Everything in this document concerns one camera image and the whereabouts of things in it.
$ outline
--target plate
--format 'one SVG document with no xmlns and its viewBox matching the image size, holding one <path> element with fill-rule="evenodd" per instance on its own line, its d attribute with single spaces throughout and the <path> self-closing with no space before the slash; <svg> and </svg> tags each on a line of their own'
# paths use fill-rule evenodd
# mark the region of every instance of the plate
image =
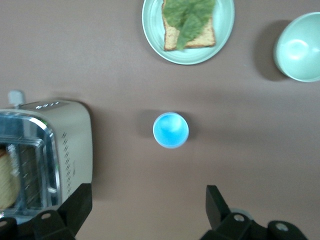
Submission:
<svg viewBox="0 0 320 240">
<path fill-rule="evenodd" d="M 213 47 L 187 48 L 164 51 L 165 28 L 162 19 L 163 0 L 144 0 L 142 7 L 142 26 L 151 47 L 164 59 L 181 65 L 204 62 L 217 54 L 226 44 L 235 22 L 233 0 L 215 0 L 213 8 L 213 28 L 216 44 Z"/>
</svg>

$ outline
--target blue cup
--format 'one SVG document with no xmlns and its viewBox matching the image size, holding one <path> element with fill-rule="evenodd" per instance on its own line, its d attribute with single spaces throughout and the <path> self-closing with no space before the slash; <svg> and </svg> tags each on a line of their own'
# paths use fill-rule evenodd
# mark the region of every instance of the blue cup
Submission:
<svg viewBox="0 0 320 240">
<path fill-rule="evenodd" d="M 175 112 L 166 112 L 154 121 L 153 135 L 162 147 L 175 149 L 187 141 L 189 127 L 181 115 Z"/>
</svg>

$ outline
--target silver toaster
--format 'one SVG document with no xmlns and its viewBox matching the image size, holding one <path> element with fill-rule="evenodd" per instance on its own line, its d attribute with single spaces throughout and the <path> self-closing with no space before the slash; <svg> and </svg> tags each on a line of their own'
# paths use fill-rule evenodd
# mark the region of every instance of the silver toaster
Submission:
<svg viewBox="0 0 320 240">
<path fill-rule="evenodd" d="M 91 183 L 91 121 L 76 101 L 0 109 L 0 218 L 26 222 Z"/>
</svg>

